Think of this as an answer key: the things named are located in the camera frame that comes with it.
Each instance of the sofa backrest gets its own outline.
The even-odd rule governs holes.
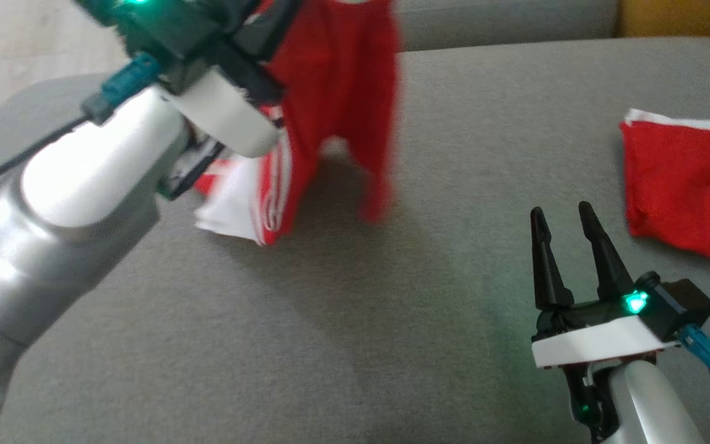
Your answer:
[[[407,51],[614,33],[618,0],[396,0]]]

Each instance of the red cloth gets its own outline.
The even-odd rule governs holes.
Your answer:
[[[319,149],[332,136],[347,139],[353,159],[369,172],[364,219],[377,222],[386,213],[399,49],[391,4],[305,0],[298,11],[268,66],[287,95],[279,109],[270,110],[284,118],[285,137],[260,160],[251,203],[260,244],[273,244],[291,230]],[[215,180],[223,179],[207,175],[197,189],[214,192]]]
[[[621,130],[632,236],[710,258],[710,130],[650,121]]]

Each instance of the gray fabric surface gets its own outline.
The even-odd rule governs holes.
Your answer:
[[[618,0],[397,0],[409,51],[496,43],[603,39]]]
[[[710,118],[710,39],[402,58],[389,222],[358,222],[361,176],[341,159],[274,248],[196,230],[195,195],[161,205],[143,244],[23,357],[0,442],[588,442],[563,375],[533,366],[529,211],[543,206],[578,300],[597,283],[582,199],[634,276],[710,295],[709,260],[629,237],[618,129],[629,107]],[[95,79],[6,104],[0,155],[64,121]],[[679,350],[659,365],[710,444],[707,372]]]

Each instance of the blue cable connector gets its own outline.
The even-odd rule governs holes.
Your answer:
[[[147,53],[138,54],[101,86],[100,92],[81,103],[84,115],[101,126],[121,104],[158,81],[160,63]]]
[[[695,324],[685,326],[679,332],[679,341],[688,351],[698,357],[710,373],[710,339]]]

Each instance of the folded red cloth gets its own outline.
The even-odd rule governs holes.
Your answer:
[[[219,162],[197,183],[209,193],[198,227],[273,244],[291,230],[321,145],[332,136],[345,138],[369,173],[363,219],[386,213],[399,49],[392,3],[304,1],[267,67],[287,88],[281,107],[267,110],[284,120],[279,145],[259,160]]]
[[[710,258],[710,121],[631,110],[621,130],[632,236]]]

